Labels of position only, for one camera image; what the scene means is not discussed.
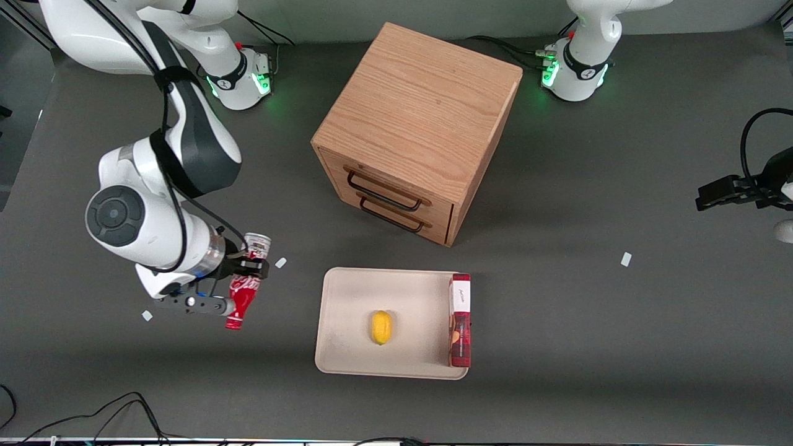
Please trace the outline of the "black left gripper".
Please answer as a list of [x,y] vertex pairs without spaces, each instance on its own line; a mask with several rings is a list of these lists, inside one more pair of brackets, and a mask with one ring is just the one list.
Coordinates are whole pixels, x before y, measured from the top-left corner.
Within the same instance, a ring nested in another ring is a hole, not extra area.
[[791,181],[792,147],[771,156],[759,175],[748,169],[746,149],[740,149],[744,178],[726,175],[698,189],[697,211],[708,211],[716,206],[755,203],[757,209],[776,207],[783,211],[792,209],[791,198],[784,193],[784,185]]

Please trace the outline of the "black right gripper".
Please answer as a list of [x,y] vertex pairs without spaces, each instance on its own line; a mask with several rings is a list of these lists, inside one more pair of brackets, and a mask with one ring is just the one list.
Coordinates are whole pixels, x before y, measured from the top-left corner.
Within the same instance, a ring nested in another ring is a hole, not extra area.
[[219,266],[212,272],[212,278],[225,279],[240,274],[244,277],[255,277],[264,280],[269,275],[269,262],[266,259],[249,259],[249,252],[242,250],[229,239],[224,241],[224,256]]

